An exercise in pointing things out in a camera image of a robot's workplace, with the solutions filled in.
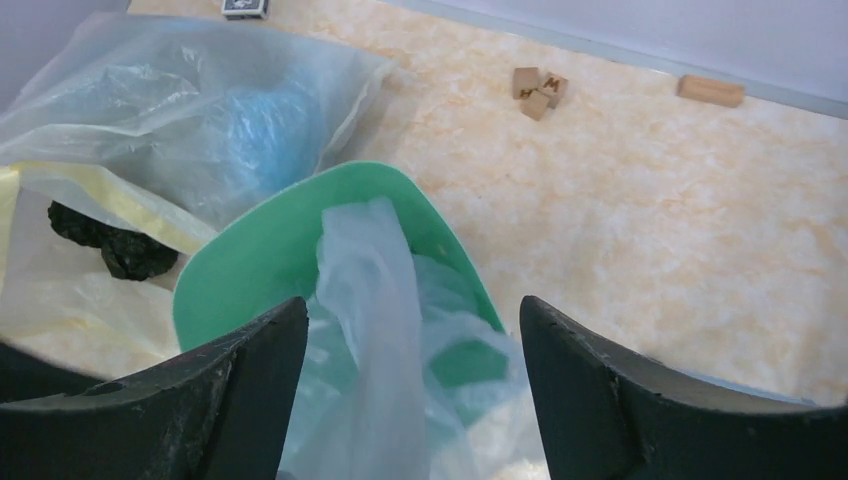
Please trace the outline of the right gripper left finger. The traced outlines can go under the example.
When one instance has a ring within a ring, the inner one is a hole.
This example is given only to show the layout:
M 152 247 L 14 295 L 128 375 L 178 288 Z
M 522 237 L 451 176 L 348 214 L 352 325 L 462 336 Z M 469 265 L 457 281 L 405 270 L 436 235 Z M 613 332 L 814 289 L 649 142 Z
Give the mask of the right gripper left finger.
M 308 333 L 292 298 L 104 381 L 1 347 L 5 479 L 274 479 Z

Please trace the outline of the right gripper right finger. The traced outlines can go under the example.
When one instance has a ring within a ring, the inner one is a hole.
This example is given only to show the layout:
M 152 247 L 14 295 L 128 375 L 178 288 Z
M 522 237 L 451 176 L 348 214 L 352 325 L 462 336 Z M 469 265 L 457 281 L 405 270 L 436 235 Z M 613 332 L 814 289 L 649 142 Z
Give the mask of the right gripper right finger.
M 843 479 L 847 409 L 725 387 L 592 332 L 543 300 L 522 348 L 554 479 Z

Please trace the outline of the green plastic trash bin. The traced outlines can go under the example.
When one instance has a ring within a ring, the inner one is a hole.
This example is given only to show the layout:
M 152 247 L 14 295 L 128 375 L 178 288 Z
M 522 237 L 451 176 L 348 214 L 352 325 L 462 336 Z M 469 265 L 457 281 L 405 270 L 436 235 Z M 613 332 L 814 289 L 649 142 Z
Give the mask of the green plastic trash bin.
M 457 235 L 418 186 L 383 163 L 350 162 L 290 186 L 241 216 L 191 257 L 179 275 L 172 317 L 186 353 L 292 297 L 310 297 L 325 209 L 388 198 L 413 253 L 458 272 L 477 314 L 504 330 Z

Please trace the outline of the light blue plastic bag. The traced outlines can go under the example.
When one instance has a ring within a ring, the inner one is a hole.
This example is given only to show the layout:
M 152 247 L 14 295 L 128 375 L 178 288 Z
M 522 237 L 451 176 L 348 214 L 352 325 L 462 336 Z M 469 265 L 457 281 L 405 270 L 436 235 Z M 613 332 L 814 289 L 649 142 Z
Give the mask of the light blue plastic bag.
M 540 479 L 517 342 L 412 253 L 389 200 L 329 208 L 285 479 Z

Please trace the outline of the clear yellowish plastic bag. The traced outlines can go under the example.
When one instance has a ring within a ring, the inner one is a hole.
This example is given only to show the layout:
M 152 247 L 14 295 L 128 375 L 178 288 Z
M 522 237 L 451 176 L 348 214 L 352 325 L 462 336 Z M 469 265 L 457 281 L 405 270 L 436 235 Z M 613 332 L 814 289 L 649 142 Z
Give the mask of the clear yellowish plastic bag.
M 118 378 L 179 352 L 185 262 L 329 167 L 392 71 L 365 50 L 237 22 L 97 14 L 1 116 L 1 340 Z M 56 201 L 179 253 L 113 278 L 53 231 Z

